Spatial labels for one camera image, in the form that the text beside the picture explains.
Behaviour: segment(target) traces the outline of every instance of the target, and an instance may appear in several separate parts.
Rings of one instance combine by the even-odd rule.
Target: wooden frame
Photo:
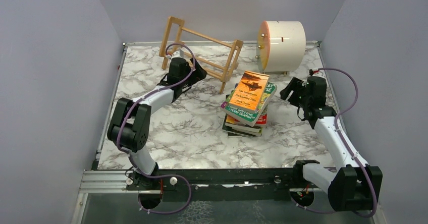
[[[173,24],[178,25],[177,34],[176,34],[175,40],[174,40],[175,43],[184,44],[184,42],[180,41],[180,37],[181,37],[181,33],[183,31],[185,31],[185,32],[191,33],[193,35],[202,37],[204,39],[213,41],[215,43],[218,43],[220,45],[223,45],[223,46],[230,48],[230,53],[229,53],[229,56],[228,56],[228,59],[226,61],[225,66],[215,64],[213,62],[202,59],[200,57],[195,57],[196,60],[198,60],[199,62],[206,63],[206,64],[214,67],[215,69],[219,69],[219,71],[217,71],[217,70],[207,69],[207,68],[203,67],[206,70],[208,75],[210,75],[214,78],[217,78],[222,82],[222,86],[220,88],[220,94],[223,93],[223,90],[225,89],[226,82],[228,82],[230,80],[230,78],[232,77],[233,70],[238,67],[238,56],[239,56],[239,53],[241,52],[242,45],[244,42],[240,41],[240,40],[235,40],[232,44],[229,44],[229,43],[214,39],[212,37],[209,37],[209,36],[200,34],[196,31],[185,28],[184,27],[184,20],[170,16],[170,17],[168,17],[167,27],[165,28],[164,38],[162,40],[162,44],[160,45],[160,50],[159,50],[159,57],[164,58],[164,61],[162,62],[162,69],[163,70],[165,70],[167,68],[167,64],[168,64],[168,58],[166,57],[165,49],[167,47],[168,37],[170,35],[171,26]],[[168,51],[168,53],[174,53],[178,48],[179,48],[179,46],[175,45],[175,46],[173,46],[172,50]],[[188,52],[184,52],[184,55],[191,57],[190,53],[188,53]]]

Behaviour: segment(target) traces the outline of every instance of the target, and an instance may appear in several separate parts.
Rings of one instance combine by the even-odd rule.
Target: stack of books
[[[226,113],[223,130],[229,137],[259,137],[268,122],[268,103],[277,87],[269,75],[245,71],[235,90],[220,106]]]

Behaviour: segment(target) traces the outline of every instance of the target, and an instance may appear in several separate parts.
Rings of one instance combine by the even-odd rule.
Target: white marble pattern
[[[192,46],[191,49],[196,55],[220,64],[226,62],[228,55],[228,48],[223,46]],[[161,69],[158,50],[157,46],[128,48],[115,101],[143,95],[156,86],[167,72]],[[177,101],[151,116],[146,145],[160,168],[290,167],[300,159],[316,159],[324,166],[334,166],[316,132],[308,122],[298,119],[297,108],[279,98],[280,91],[293,76],[305,80],[309,69],[322,67],[315,46],[306,47],[301,66],[289,76],[271,75],[270,81],[278,90],[268,106],[268,124],[261,137],[228,138],[222,131],[225,114],[219,106],[245,70],[258,71],[255,52],[255,46],[243,47],[239,67],[223,94],[219,94],[220,81],[207,76]],[[328,104],[334,106],[330,89]],[[127,156],[105,139],[98,169],[118,170],[130,166]]]

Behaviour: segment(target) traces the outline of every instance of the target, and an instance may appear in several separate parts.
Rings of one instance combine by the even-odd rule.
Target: gray wall
[[[350,139],[384,173],[388,224],[426,223],[428,0],[346,0],[322,42],[325,64],[355,77],[360,98],[344,116]],[[339,105],[354,97],[330,73]]]
[[[0,223],[69,223],[121,41],[99,0],[0,0]]]
[[[125,42],[161,41],[168,16],[221,40],[256,40],[264,20],[300,21],[322,40],[344,0],[101,0]],[[201,40],[183,33],[184,40]]]

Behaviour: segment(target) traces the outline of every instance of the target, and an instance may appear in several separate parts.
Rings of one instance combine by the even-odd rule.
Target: floor
[[[191,46],[193,52],[218,64],[225,64],[228,48]],[[161,69],[158,46],[129,47],[118,84],[115,102],[121,97],[134,98],[156,86],[167,71]],[[279,93],[292,77],[305,80],[309,69],[322,67],[315,46],[307,46],[300,67],[289,76],[271,75],[278,90],[268,105],[267,126],[261,137],[229,138],[222,131],[225,114],[220,104],[230,93],[245,70],[258,71],[255,45],[245,45],[239,67],[219,94],[220,81],[207,76],[174,103],[151,116],[147,147],[163,169],[218,169],[290,167],[296,160],[315,159],[324,166],[334,166],[327,149],[308,122],[297,117],[297,108],[279,98]],[[335,107],[331,90],[328,105]],[[127,169],[131,166],[125,154],[105,138],[99,170]]]

